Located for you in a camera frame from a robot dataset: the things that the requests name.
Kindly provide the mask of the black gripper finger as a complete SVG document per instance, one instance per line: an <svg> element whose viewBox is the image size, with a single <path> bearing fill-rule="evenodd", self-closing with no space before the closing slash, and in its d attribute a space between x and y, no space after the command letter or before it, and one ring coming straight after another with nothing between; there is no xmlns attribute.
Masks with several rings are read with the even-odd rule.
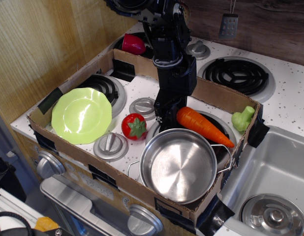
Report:
<svg viewBox="0 0 304 236"><path fill-rule="evenodd" d="M177 112L179 107L177 105L167 106L162 108L160 111L160 132L172 129L179 128L179 123L177 122Z"/></svg>
<svg viewBox="0 0 304 236"><path fill-rule="evenodd" d="M155 117L156 120L159 123L165 123L166 120L166 114L167 114L167 109L165 106L161 104L155 104L154 105L154 110L155 110Z"/></svg>

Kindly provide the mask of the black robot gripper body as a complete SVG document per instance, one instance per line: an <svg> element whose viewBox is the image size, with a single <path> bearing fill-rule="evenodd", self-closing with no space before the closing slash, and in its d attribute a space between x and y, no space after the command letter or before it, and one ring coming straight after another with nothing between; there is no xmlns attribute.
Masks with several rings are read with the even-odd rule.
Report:
<svg viewBox="0 0 304 236"><path fill-rule="evenodd" d="M179 108L186 106L187 97L192 95L197 84L196 58L184 55L182 61L173 67L157 68L159 92L154 107L170 110L172 104Z"/></svg>

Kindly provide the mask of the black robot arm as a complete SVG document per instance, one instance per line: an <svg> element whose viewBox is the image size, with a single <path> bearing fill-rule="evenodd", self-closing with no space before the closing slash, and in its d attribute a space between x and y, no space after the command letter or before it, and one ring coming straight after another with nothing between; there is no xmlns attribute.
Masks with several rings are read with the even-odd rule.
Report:
<svg viewBox="0 0 304 236"><path fill-rule="evenodd" d="M108 0L106 4L142 23L158 74L156 120L160 131L177 128L177 112L186 106L197 84L196 58L185 51L191 38L183 5L178 0Z"/></svg>

